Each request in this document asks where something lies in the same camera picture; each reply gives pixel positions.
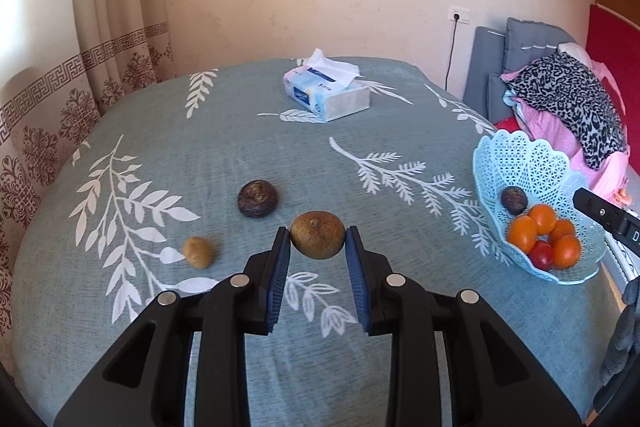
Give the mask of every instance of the scalloped basket rim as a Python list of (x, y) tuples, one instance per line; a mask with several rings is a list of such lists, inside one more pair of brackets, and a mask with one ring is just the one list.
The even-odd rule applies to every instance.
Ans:
[[(562, 152), (562, 151), (556, 151), (551, 147), (551, 144), (545, 140), (545, 139), (537, 139), (537, 140), (530, 140), (529, 136), (521, 130), (515, 131), (515, 132), (508, 132), (504, 129), (500, 129), (498, 130), (498, 132), (494, 135), (494, 136), (482, 136), (482, 138), (480, 139), (480, 141), (478, 142), (478, 145), (476, 146), (476, 148), (474, 149), (474, 153), (473, 153), (473, 157), (472, 157), (472, 167), (473, 167), (473, 171), (474, 171), (474, 181), (476, 182), (476, 191), (478, 192), (478, 202), (480, 203), (482, 210), (484, 212), (485, 216), (489, 216), (494, 224), (495, 230), (498, 231), (498, 237), (496, 238), (498, 240), (498, 242), (502, 243), (502, 244), (506, 244), (506, 238), (503, 237), (503, 234), (500, 231), (500, 224), (498, 221), (496, 221), (496, 217), (494, 216), (494, 214), (492, 212), (490, 212), (487, 207), (484, 204), (484, 198), (481, 196), (479, 187), (478, 187), (478, 181), (476, 180), (476, 156), (479, 150), (481, 150), (484, 147), (489, 146), (489, 144), (491, 142), (493, 142), (494, 140), (498, 139), (498, 138), (502, 138), (508, 136), (509, 140), (513, 140), (516, 137), (519, 136), (523, 136), (527, 139), (527, 141), (531, 144), (536, 144), (536, 143), (540, 143), (542, 144), (548, 151), (549, 151), (549, 156), (550, 157), (556, 157), (556, 158), (561, 158), (563, 163), (566, 166), (566, 169), (568, 171), (571, 171), (575, 174), (575, 177), (577, 179), (580, 180), (580, 184), (584, 187), (584, 188), (589, 188), (589, 185), (587, 183), (587, 179), (585, 178), (584, 174), (582, 174), (582, 172), (579, 171), (574, 171), (570, 168), (570, 162), (569, 162), (569, 158), (568, 156)], [(536, 275), (537, 277), (539, 277), (540, 279), (549, 281), (549, 282), (555, 282), (557, 284), (560, 285), (576, 285), (576, 284), (582, 284), (586, 281), (588, 281), (589, 279), (591, 279), (592, 277), (594, 277), (594, 275), (596, 275), (599, 270), (600, 270), (600, 266), (599, 266), (599, 261), (603, 258), (604, 256), (604, 249), (602, 250), (602, 255), (599, 257), (599, 259), (597, 260), (590, 260), (590, 263), (593, 263), (594, 265), (594, 269), (593, 272), (584, 277), (583, 279), (580, 280), (561, 280), (558, 279), (558, 277), (556, 275), (554, 275), (551, 272), (545, 272), (543, 270), (540, 270), (538, 268), (536, 268), (535, 266), (533, 266), (533, 263), (531, 262), (531, 260), (529, 259), (529, 256), (527, 254), (525, 254), (520, 248), (516, 247), (515, 245), (510, 245), (510, 247), (516, 251), (516, 254), (519, 254), (519, 256), (521, 257), (521, 259), (523, 259), (527, 266), (529, 266), (532, 275)], [(513, 250), (510, 250), (509, 248), (504, 248), (505, 254), (507, 254), (509, 257), (511, 257), (511, 255), (513, 254)]]

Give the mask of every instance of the blue plastic basket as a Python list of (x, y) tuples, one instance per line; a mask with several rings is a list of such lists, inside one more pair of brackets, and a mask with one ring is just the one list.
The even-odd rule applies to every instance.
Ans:
[[(598, 262), (605, 253), (604, 230), (574, 208), (574, 192), (588, 188), (581, 172), (569, 168), (569, 158), (551, 149), (546, 140), (529, 140), (522, 131), (500, 130), (494, 137), (484, 136), (473, 159), (474, 178), (480, 205), (489, 227), (511, 260), (530, 274), (558, 284), (579, 284), (598, 272)], [(529, 257), (506, 241), (506, 232), (514, 219), (500, 203), (505, 187), (522, 188), (529, 208), (537, 203), (549, 204), (558, 217), (570, 219), (582, 244), (580, 261), (567, 270), (548, 272), (535, 268)]]

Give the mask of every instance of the pink blanket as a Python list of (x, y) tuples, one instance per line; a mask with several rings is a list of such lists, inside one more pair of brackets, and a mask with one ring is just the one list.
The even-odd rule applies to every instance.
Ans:
[[(608, 82), (614, 90), (618, 90), (615, 79), (607, 67), (594, 62), (593, 73), (602, 83)], [(520, 72), (504, 74), (503, 80), (510, 80)], [(616, 195), (620, 188), (626, 184), (626, 166), (629, 162), (630, 148), (626, 153), (615, 152), (608, 156), (602, 163), (600, 170), (594, 171), (589, 168), (584, 161), (582, 146), (574, 134), (562, 124), (560, 119), (548, 111), (538, 111), (530, 107), (524, 100), (515, 97), (515, 101), (520, 103), (524, 115), (524, 123), (521, 123), (522, 130), (533, 139), (545, 139), (556, 151), (562, 151), (569, 157), (571, 169), (582, 172), (587, 178), (589, 189), (601, 198), (614, 204), (620, 204)]]

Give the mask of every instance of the silver screw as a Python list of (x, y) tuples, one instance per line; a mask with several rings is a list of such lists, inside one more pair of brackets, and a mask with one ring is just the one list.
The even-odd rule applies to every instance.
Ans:
[(464, 290), (460, 294), (460, 298), (467, 304), (476, 304), (480, 300), (480, 296), (473, 290)]
[(233, 277), (231, 277), (231, 286), (234, 288), (242, 288), (249, 284), (249, 277), (247, 277), (244, 273), (236, 273)]
[(391, 275), (386, 276), (386, 283), (389, 286), (398, 288), (399, 286), (403, 286), (404, 283), (406, 283), (406, 279), (404, 278), (404, 275), (400, 275), (399, 273), (392, 273)]
[(169, 304), (173, 304), (175, 302), (175, 293), (173, 292), (162, 292), (158, 296), (158, 304), (162, 306), (168, 306)]

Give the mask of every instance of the beige curtain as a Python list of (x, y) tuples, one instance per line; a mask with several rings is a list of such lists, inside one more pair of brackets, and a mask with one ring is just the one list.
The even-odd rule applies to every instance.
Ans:
[(0, 362), (11, 373), (12, 269), (42, 198), (90, 147), (101, 113), (174, 67), (164, 0), (0, 0), (3, 10), (15, 23), (0, 47)]

